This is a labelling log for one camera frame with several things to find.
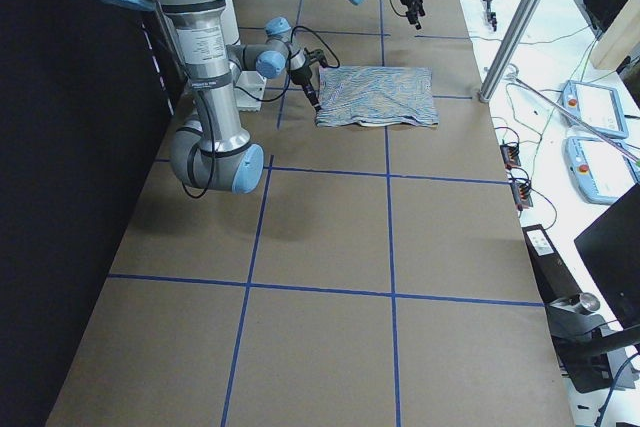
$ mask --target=computer monitor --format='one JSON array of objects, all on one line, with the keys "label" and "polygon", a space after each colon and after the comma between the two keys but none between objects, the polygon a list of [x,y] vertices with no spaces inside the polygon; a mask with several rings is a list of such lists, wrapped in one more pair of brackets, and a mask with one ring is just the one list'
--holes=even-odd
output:
[{"label": "computer monitor", "polygon": [[640,185],[620,197],[575,244],[620,324],[640,324]]}]

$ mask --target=towel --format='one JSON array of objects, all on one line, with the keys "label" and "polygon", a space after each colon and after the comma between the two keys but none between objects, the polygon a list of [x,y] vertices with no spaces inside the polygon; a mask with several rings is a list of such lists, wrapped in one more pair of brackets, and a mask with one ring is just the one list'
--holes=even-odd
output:
[{"label": "towel", "polygon": [[438,124],[425,67],[320,69],[320,106],[316,125],[323,127]]}]

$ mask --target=tiled surface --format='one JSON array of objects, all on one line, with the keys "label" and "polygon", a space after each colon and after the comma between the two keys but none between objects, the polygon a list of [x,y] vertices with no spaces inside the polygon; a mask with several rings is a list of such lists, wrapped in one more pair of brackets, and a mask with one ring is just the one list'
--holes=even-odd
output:
[{"label": "tiled surface", "polygon": [[441,123],[316,128],[292,89],[241,114],[255,192],[198,201],[165,143],[50,425],[571,425],[458,1],[387,2],[235,0],[245,42],[431,67]]},{"label": "tiled surface", "polygon": [[244,290],[107,279],[47,425],[208,426]]}]

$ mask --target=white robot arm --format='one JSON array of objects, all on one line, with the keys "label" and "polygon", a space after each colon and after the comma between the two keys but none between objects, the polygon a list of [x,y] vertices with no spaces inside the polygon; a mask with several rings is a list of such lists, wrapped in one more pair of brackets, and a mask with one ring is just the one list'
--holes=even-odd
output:
[{"label": "white robot arm", "polygon": [[[264,44],[227,46],[220,15],[225,0],[101,0],[129,9],[152,11],[159,4],[175,27],[184,70],[194,92],[196,109],[172,142],[171,166],[184,184],[201,189],[252,191],[260,180],[264,154],[251,142],[238,115],[234,84],[242,71],[255,70],[275,78],[287,70],[319,109],[311,85],[314,59],[298,44],[286,19],[267,23]],[[363,0],[350,0],[359,4]],[[409,22],[419,28],[422,0],[401,0]]]}]

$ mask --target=black curtain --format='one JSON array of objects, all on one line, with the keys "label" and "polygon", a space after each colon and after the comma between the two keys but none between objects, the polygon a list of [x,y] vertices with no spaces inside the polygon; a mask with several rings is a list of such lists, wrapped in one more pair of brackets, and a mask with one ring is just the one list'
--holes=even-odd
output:
[{"label": "black curtain", "polygon": [[38,426],[169,109],[138,13],[95,0],[2,0],[1,15],[0,425]]}]

